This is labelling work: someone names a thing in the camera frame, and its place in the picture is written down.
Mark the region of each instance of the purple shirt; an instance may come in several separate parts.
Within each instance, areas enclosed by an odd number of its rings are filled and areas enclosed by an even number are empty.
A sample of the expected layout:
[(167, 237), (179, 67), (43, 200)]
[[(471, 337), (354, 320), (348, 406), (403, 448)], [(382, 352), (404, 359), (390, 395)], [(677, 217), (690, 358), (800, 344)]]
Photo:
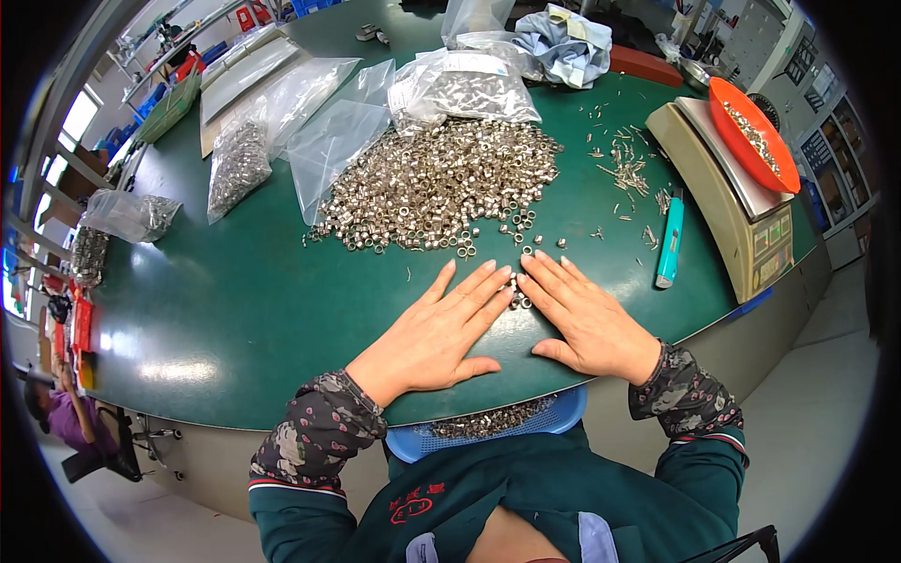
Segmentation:
[(94, 443), (85, 442), (85, 436), (81, 433), (81, 424), (78, 423), (78, 414), (75, 405), (72, 404), (72, 396), (64, 391), (50, 391), (50, 414), (47, 423), (50, 432), (62, 439), (67, 446), (78, 453), (93, 451), (97, 447), (104, 456), (114, 456), (119, 452), (113, 436), (103, 422), (94, 405), (93, 397), (80, 397), (81, 404), (85, 407), (87, 417), (94, 426)]

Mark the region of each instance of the hand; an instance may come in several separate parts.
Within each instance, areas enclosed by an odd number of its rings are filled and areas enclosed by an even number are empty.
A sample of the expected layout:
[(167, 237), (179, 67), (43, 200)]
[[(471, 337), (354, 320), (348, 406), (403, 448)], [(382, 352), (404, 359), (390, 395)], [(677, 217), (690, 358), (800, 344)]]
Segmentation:
[(497, 292), (510, 279), (510, 267), (495, 267), (489, 260), (444, 296), (457, 268), (448, 262), (432, 287), (347, 366), (350, 377), (385, 408), (407, 391), (446, 389), (500, 371), (491, 358), (463, 359), (513, 299), (510, 287)]
[(641, 386), (660, 360), (660, 343), (629, 316), (611, 295), (591, 283), (563, 257), (523, 254), (516, 283), (566, 341), (547, 339), (532, 354), (556, 359), (590, 376), (616, 376)]
[(72, 382), (72, 371), (68, 364), (63, 360), (58, 352), (53, 354), (52, 370), (53, 375), (59, 378), (59, 390), (67, 393), (75, 392), (75, 384)]

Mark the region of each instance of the chair leg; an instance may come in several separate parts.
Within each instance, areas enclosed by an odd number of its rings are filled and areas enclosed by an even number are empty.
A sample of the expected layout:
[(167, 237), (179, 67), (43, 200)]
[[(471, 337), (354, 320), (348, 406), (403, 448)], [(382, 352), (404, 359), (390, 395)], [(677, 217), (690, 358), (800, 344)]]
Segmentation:
[[(182, 435), (181, 431), (164, 428), (156, 431), (150, 430), (150, 418), (146, 414), (138, 413), (138, 425), (141, 427), (140, 432), (135, 432), (132, 437), (134, 440), (140, 440), (147, 442), (147, 447), (140, 446), (147, 450), (147, 456), (159, 463), (164, 469), (170, 470), (166, 463), (163, 461), (162, 455), (160, 455), (159, 450), (157, 449), (155, 440), (161, 438), (175, 438), (176, 440), (181, 440)], [(172, 473), (175, 475), (175, 479), (181, 481), (185, 478), (184, 474), (180, 471), (174, 470)]]

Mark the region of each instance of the green workbench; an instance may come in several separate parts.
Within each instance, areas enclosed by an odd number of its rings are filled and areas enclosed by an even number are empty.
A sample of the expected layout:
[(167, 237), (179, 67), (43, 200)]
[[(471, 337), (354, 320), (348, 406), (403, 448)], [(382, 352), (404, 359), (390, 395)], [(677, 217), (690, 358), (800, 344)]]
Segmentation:
[[(351, 2), (285, 26), (315, 56), (365, 58), (362, 66), (389, 57), (400, 67), (417, 51), (441, 46), (443, 15), (405, 13), (399, 6)], [(364, 23), (380, 25), (390, 47), (360, 42)], [(554, 241), (565, 238), (572, 259), (614, 295), (656, 336), (679, 341), (723, 318), (736, 302), (710, 231), (689, 196), (686, 201), (679, 274), (666, 291), (653, 287), (658, 252), (649, 252), (642, 230), (660, 235), (665, 217), (651, 194), (636, 197), (632, 222), (617, 221), (615, 204), (631, 202), (595, 166), (592, 147), (609, 150), (619, 127), (644, 119), (677, 95), (692, 95), (635, 77), (610, 74), (587, 91), (541, 86), (531, 90), (542, 128), (566, 149), (557, 157), (560, 175), (544, 190), (530, 241), (555, 258)], [(605, 124), (592, 127), (588, 112), (604, 108)], [(206, 220), (210, 159), (200, 159), (197, 104), (148, 149), (136, 178), (138, 193), (173, 197), (184, 206), (169, 232), (153, 244), (110, 242), (104, 282), (96, 303), (92, 342), (97, 351), (96, 389), (104, 401), (185, 422), (267, 430), (306, 379), (343, 368), (376, 339), (454, 258), (453, 249), (409, 252), (391, 247), (382, 256), (350, 253), (335, 239), (301, 244), (307, 232), (286, 162), (277, 160), (269, 180), (220, 222)], [(588, 133), (594, 135), (586, 143)], [(643, 143), (633, 144), (644, 154)], [(669, 190), (681, 183), (663, 158), (643, 170), (649, 185)], [(800, 201), (792, 203), (796, 259), (815, 245)], [(481, 219), (478, 259), (459, 260), (459, 282), (482, 261), (518, 269), (520, 249)], [(597, 226), (605, 240), (591, 238)], [(545, 395), (586, 381), (562, 365), (534, 358), (532, 345), (557, 334), (536, 309), (504, 312), (471, 351), (496, 358), (503, 371), (452, 389), (400, 397), (386, 411), (392, 424), (472, 413)]]

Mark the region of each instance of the green crate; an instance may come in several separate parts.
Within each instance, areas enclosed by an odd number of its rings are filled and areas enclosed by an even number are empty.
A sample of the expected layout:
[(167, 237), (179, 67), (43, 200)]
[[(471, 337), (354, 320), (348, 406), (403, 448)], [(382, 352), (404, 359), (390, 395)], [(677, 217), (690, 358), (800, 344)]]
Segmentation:
[(176, 84), (174, 88), (168, 91), (163, 99), (153, 106), (147, 119), (138, 131), (134, 133), (136, 141), (146, 141), (154, 143), (163, 136), (163, 133), (178, 123), (182, 117), (187, 114), (187, 110), (191, 109), (194, 98), (197, 96), (197, 90), (200, 89), (200, 75), (197, 74), (196, 65), (191, 68), (184, 80)]

